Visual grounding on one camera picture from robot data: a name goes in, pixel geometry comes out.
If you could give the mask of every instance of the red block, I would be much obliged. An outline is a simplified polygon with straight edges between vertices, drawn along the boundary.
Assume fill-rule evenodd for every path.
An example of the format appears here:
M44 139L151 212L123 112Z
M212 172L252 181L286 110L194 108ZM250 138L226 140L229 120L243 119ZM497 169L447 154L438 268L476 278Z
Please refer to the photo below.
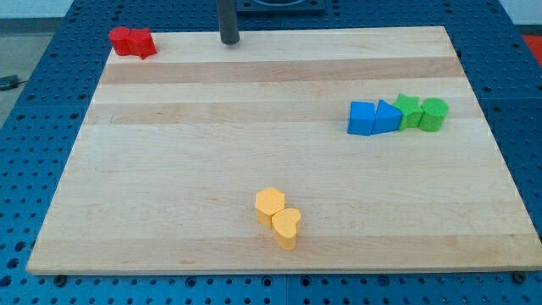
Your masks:
M523 35L523 40L531 49L540 66L542 66L542 36Z
M109 41L113 45L113 49L119 56L130 55L130 49L126 38L130 35L130 29L124 26L119 26L109 32Z
M126 41L128 42L130 53L132 55L138 55L141 59L145 59L149 55L157 53L149 28L133 29L126 38Z

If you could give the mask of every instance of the heart-shaped block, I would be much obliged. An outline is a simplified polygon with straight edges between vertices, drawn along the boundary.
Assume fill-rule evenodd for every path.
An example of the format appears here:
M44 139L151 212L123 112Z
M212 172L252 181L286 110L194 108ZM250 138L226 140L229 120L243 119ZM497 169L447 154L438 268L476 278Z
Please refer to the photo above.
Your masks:
M285 250L295 248L301 223L301 212L297 208L284 209L273 216L272 222L274 239L279 246Z
M285 194L274 187L259 191L255 207L257 221L271 229L273 215L285 209Z

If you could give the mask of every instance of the blue pegboard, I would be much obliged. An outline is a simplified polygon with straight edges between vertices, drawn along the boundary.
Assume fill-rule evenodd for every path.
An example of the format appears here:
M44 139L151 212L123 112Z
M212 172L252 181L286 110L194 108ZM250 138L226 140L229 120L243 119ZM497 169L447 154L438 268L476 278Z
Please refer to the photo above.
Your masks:
M242 30L445 26L542 234L542 72L497 0L328 0L323 14L267 12L239 21ZM540 272L70 276L61 287L26 273L108 56L107 33L118 25L218 29L213 1L74 1L0 130L0 304L542 304Z

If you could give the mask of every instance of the black post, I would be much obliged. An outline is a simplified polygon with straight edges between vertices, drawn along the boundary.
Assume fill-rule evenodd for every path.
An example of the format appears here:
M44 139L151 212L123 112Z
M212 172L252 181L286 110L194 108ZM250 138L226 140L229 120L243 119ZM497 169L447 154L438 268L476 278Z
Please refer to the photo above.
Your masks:
M222 43L236 44L239 41L239 28L237 27L235 0L217 0L217 15Z

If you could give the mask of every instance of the wooden board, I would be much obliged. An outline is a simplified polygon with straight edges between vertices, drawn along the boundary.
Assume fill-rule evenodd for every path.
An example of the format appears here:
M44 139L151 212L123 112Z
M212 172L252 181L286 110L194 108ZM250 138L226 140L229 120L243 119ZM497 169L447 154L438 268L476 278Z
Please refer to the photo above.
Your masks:
M442 27L154 34L112 53L36 275L539 269L542 245ZM438 133L346 134L353 99L443 97ZM256 221L274 186L297 248Z

